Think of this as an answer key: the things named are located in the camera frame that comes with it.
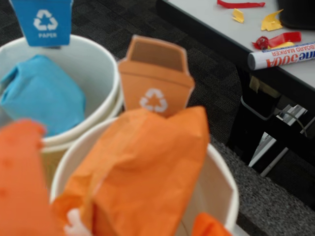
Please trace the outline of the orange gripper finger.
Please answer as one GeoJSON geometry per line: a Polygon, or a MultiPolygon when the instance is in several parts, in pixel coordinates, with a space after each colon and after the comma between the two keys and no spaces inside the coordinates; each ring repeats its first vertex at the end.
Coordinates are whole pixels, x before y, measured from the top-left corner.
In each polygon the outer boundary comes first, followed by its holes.
{"type": "Polygon", "coordinates": [[[192,236],[231,236],[224,225],[213,216],[202,212],[194,220],[192,236]]]}
{"type": "Polygon", "coordinates": [[[53,216],[41,159],[44,127],[32,120],[0,130],[0,234],[62,236],[53,216]]]}

